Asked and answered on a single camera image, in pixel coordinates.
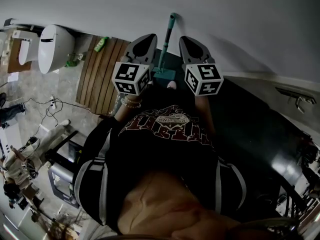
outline metal rod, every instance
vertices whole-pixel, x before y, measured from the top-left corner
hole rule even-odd
[[[172,29],[174,27],[176,21],[176,14],[175,13],[171,13],[170,15],[170,19],[169,19],[169,23],[168,23],[168,28],[166,30],[166,35],[165,35],[165,40],[164,40],[164,44],[163,44],[163,48],[160,54],[160,58],[159,58],[159,63],[158,63],[158,68],[159,70],[161,70],[161,73],[163,73],[163,60],[164,60],[164,56],[167,53],[167,49],[169,46],[169,40],[170,40],[170,36],[171,36],[171,32]]]
[[[284,217],[288,217],[288,213],[289,213],[289,203],[290,203],[290,196],[286,196],[286,204],[285,204],[285,213],[284,213]]]

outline white stripe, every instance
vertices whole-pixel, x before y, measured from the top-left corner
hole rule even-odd
[[[110,148],[110,133],[111,133],[112,128],[110,129],[108,136],[105,139],[105,142],[103,144],[103,147],[101,148],[98,157],[99,158],[104,158],[106,156],[107,151]]]
[[[238,177],[241,188],[242,188],[242,198],[241,198],[241,202],[238,206],[238,209],[244,204],[244,201],[246,199],[246,195],[247,195],[247,186],[246,186],[246,182],[244,177],[241,175],[241,172],[238,170],[237,167],[235,167],[232,163],[228,163],[228,166],[231,166],[231,168],[233,169],[235,175]]]
[[[80,185],[82,178],[84,177],[84,174],[89,166],[89,164],[92,162],[92,160],[89,160],[85,162],[82,166],[81,169],[78,172],[78,175],[76,176],[75,183],[74,183],[74,196],[78,204],[82,207],[80,198],[79,198],[79,191],[80,191]]]
[[[90,167],[90,171],[97,171],[97,172],[101,172],[103,170],[103,165],[97,165],[97,164],[93,164]]]
[[[217,161],[216,171],[215,171],[215,212],[221,213],[221,175],[220,175],[220,161]]]
[[[104,170],[101,181],[100,201],[99,201],[99,217],[102,225],[106,225],[107,221],[107,184],[108,184],[108,167],[104,164]]]

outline teal mop handle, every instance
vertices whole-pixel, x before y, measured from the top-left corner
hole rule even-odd
[[[174,28],[175,21],[176,21],[176,14],[171,13],[170,19],[169,19],[169,24],[168,24],[168,29],[166,30],[163,48],[162,48],[160,58],[159,58],[158,68],[159,68],[159,70],[161,69],[161,73],[163,72],[162,64],[163,64],[164,56],[165,56],[167,49],[168,49],[169,40],[170,40],[172,29]]]

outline toilet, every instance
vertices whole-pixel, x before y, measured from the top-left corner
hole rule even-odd
[[[64,67],[72,54],[75,38],[64,28],[49,25],[42,31],[38,49],[39,69],[43,74]]]
[[[40,37],[34,32],[23,30],[13,31],[12,37],[22,39],[19,52],[19,64],[38,60],[38,49]]]
[[[41,36],[34,32],[15,30],[13,38],[22,39],[19,52],[21,65],[38,61],[43,74],[64,67],[68,61],[68,54],[72,54],[75,38],[63,27],[49,25],[44,28]]]

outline leg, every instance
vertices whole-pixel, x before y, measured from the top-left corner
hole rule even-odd
[[[58,124],[55,128],[48,131],[44,138],[40,141],[40,145],[37,148],[36,152],[41,159],[43,160],[43,156],[49,150],[50,145],[59,138],[65,132],[65,127],[61,124]]]
[[[0,109],[0,122],[4,124],[6,121],[13,119],[16,114],[24,112],[24,106],[21,104],[13,105],[7,108]]]

